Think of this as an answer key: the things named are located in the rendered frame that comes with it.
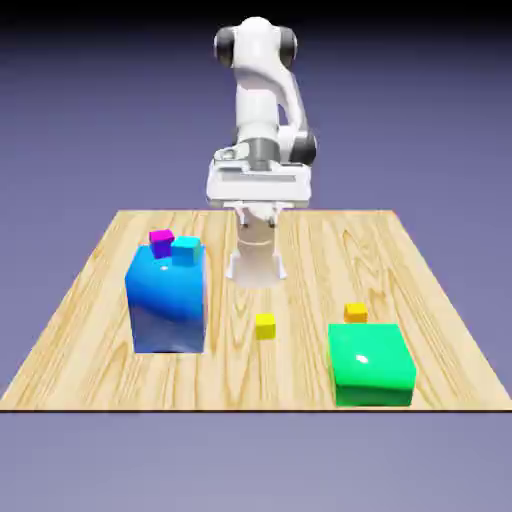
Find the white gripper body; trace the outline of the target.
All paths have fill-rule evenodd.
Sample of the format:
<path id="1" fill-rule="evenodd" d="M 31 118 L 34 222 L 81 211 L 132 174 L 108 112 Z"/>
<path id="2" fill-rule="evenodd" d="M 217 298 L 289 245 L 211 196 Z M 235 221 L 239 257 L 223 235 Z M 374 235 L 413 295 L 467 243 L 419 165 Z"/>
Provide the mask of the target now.
<path id="1" fill-rule="evenodd" d="M 252 171 L 246 160 L 212 161 L 206 197 L 216 208 L 235 203 L 306 207 L 311 198 L 311 168 L 271 162 L 269 171 Z"/>

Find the small cyan cube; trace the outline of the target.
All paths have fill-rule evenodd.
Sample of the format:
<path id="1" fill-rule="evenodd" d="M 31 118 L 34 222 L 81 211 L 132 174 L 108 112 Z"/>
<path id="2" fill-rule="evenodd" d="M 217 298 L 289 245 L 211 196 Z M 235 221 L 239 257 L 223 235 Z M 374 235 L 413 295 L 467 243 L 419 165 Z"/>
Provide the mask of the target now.
<path id="1" fill-rule="evenodd" d="M 171 258 L 175 265 L 194 266 L 201 254 L 201 241 L 195 236 L 179 236 L 171 244 Z"/>

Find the small magenta cube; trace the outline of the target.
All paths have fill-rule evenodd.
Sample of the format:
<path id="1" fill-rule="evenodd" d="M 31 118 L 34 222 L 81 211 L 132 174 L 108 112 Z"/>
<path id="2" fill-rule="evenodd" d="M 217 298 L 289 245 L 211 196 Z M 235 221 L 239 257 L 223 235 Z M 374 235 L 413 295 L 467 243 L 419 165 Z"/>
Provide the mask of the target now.
<path id="1" fill-rule="evenodd" d="M 175 236 L 170 229 L 154 230 L 149 233 L 149 243 L 155 259 L 171 256 L 171 246 Z"/>

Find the small yellow cube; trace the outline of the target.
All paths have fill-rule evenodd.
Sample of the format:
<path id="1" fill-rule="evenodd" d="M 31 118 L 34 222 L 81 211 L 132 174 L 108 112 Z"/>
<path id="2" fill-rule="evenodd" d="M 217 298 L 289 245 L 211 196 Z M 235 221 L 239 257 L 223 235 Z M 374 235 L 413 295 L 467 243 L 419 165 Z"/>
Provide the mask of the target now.
<path id="1" fill-rule="evenodd" d="M 256 315 L 255 336 L 257 340 L 269 340 L 275 338 L 276 320 L 272 313 L 259 313 Z"/>

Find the large blue box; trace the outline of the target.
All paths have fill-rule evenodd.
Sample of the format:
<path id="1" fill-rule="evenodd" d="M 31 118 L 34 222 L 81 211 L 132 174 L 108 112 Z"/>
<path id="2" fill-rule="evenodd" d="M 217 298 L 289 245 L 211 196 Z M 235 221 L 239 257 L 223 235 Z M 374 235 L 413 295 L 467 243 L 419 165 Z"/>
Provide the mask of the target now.
<path id="1" fill-rule="evenodd" d="M 201 353 L 207 328 L 205 246 L 194 266 L 155 259 L 140 246 L 125 275 L 134 351 Z"/>

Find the large green box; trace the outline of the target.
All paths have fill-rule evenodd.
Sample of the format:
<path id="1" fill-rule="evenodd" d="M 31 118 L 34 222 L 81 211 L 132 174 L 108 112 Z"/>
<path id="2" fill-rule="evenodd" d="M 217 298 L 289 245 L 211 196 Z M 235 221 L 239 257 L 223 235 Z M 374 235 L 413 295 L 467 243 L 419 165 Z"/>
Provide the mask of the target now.
<path id="1" fill-rule="evenodd" d="M 398 325 L 331 324 L 328 344 L 338 407 L 411 404 L 416 366 Z"/>

